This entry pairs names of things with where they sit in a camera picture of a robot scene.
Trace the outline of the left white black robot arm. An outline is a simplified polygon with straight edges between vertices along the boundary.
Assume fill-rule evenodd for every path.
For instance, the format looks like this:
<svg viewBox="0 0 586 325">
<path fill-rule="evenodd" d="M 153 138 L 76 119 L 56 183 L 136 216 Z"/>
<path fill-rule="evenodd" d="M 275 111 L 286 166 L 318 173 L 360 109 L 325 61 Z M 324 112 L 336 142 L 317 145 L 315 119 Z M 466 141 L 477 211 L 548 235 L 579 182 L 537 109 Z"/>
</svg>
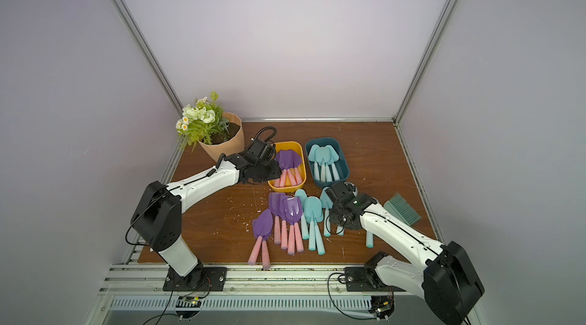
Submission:
<svg viewBox="0 0 586 325">
<path fill-rule="evenodd" d="M 277 129 L 262 128 L 248 147 L 221 154 L 214 166 L 178 182 L 152 182 L 131 216 L 130 228 L 159 254 L 172 278 L 194 287 L 203 278 L 203 264 L 182 237 L 183 214 L 204 198 L 237 184 L 262 183 L 280 177 L 273 137 Z"/>
</svg>

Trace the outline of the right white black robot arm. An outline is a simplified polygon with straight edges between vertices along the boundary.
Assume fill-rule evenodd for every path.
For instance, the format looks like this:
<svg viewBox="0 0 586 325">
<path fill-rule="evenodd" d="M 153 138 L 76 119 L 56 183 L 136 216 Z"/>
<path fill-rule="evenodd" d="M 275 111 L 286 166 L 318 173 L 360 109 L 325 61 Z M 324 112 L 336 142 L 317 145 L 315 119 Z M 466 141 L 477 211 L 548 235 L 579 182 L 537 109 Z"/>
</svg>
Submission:
<svg viewBox="0 0 586 325">
<path fill-rule="evenodd" d="M 389 213 L 375 198 L 350 182 L 336 182 L 325 193 L 333 203 L 330 221 L 346 230 L 365 230 L 400 253 L 403 261 L 379 253 L 365 265 L 372 288 L 395 286 L 425 300 L 445 324 L 464 324 L 485 293 L 465 249 L 442 244 Z"/>
</svg>

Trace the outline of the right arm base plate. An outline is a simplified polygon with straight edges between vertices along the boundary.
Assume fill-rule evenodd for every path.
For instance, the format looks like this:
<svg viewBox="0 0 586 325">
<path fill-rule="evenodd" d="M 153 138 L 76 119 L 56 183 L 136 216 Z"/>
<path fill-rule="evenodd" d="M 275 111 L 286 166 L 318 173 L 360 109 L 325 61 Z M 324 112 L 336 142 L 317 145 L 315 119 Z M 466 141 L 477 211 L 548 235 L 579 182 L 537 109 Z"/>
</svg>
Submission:
<svg viewBox="0 0 586 325">
<path fill-rule="evenodd" d="M 363 267 L 348 266 L 344 268 L 344 282 L 348 292 L 404 292 L 403 288 L 388 286 L 373 278 L 373 274 Z"/>
</svg>

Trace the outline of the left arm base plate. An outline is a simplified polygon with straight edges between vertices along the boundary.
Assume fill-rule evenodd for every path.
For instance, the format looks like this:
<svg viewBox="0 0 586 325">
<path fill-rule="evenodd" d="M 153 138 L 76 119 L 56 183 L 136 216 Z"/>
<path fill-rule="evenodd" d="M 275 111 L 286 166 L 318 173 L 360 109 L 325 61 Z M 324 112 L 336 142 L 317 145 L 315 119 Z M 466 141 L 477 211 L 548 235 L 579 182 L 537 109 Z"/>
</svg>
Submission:
<svg viewBox="0 0 586 325">
<path fill-rule="evenodd" d="M 163 291 L 223 291 L 227 267 L 198 265 L 186 276 L 169 269 Z"/>
</svg>

